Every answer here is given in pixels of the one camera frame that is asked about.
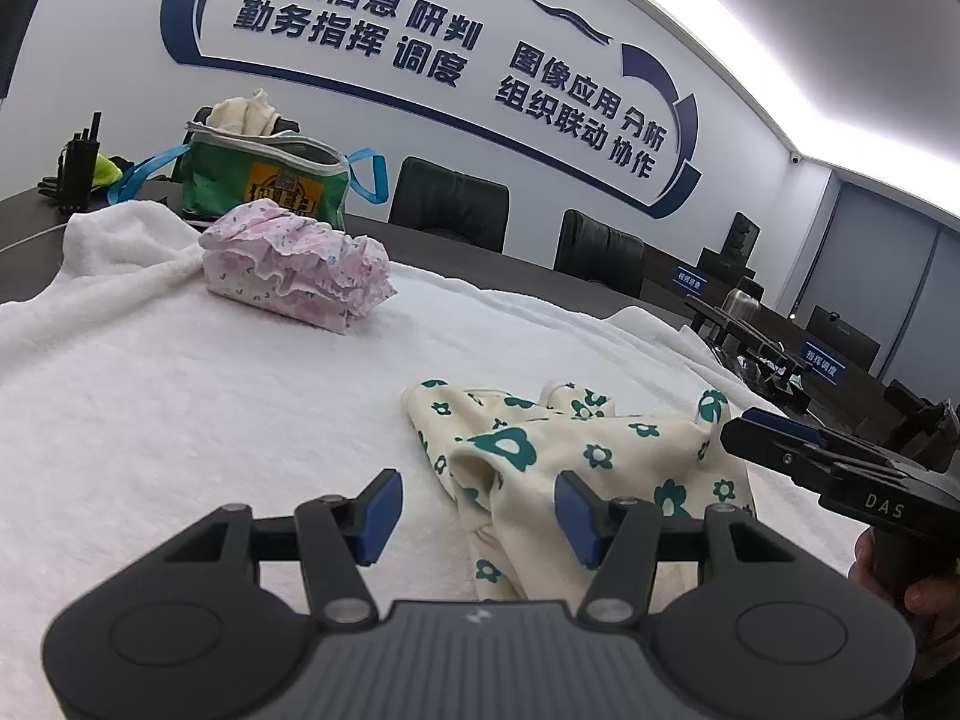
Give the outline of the person's right hand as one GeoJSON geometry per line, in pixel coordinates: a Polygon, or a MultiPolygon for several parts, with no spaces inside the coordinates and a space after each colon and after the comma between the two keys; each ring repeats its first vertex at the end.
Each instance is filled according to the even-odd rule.
{"type": "Polygon", "coordinates": [[[924,578],[897,595],[885,590],[875,577],[874,553],[874,530],[867,528],[854,543],[854,562],[848,577],[880,600],[910,613],[923,649],[935,649],[957,637],[958,574],[924,578]]]}

